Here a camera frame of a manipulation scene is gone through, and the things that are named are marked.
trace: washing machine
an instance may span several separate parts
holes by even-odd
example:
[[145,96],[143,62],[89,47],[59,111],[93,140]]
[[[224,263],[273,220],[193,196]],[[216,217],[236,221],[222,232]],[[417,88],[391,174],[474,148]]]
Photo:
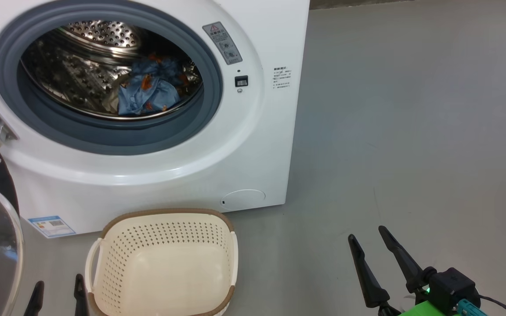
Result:
[[20,216],[52,238],[138,210],[283,204],[308,6],[0,0],[0,154]]

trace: gray rubber seal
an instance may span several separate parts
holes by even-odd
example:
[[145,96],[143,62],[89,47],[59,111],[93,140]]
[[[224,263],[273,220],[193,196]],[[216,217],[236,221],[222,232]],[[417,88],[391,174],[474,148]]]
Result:
[[[34,86],[20,58],[45,32],[84,20],[123,21],[160,34],[195,62],[203,88],[172,115],[136,122],[99,120],[60,106]],[[222,77],[203,40],[164,12],[125,0],[59,0],[25,12],[0,35],[0,94],[28,126],[65,146],[96,154],[148,154],[188,140],[212,119],[222,96]]]

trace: basket handle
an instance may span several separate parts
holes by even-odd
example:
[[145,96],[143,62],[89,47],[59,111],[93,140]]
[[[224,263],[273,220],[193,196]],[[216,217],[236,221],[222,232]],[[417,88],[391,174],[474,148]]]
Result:
[[233,270],[231,273],[231,285],[235,286],[237,282],[237,267],[239,264],[239,250],[237,248],[237,235],[231,232],[231,239],[233,240]]
[[87,289],[88,293],[93,292],[93,276],[91,271],[93,270],[92,268],[95,254],[97,253],[97,249],[99,249],[102,240],[103,238],[97,238],[97,240],[93,242],[93,246],[91,246],[91,249],[87,254],[87,260],[85,261],[85,288]]

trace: black cable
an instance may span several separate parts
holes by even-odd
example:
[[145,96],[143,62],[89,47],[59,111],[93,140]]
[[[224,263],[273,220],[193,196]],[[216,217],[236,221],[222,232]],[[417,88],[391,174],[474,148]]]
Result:
[[498,304],[500,307],[506,309],[506,305],[499,302],[498,300],[494,300],[493,298],[489,298],[488,296],[483,296],[483,295],[480,295],[480,298],[482,300],[486,300],[486,301],[490,301],[490,302],[494,302],[495,304]]

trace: laundry basket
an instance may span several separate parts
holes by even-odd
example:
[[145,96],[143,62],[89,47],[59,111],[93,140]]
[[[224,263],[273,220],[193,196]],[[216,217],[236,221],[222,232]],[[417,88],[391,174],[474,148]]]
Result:
[[129,213],[107,224],[90,249],[88,300],[100,316],[219,316],[233,295],[237,264],[233,226],[217,211]]

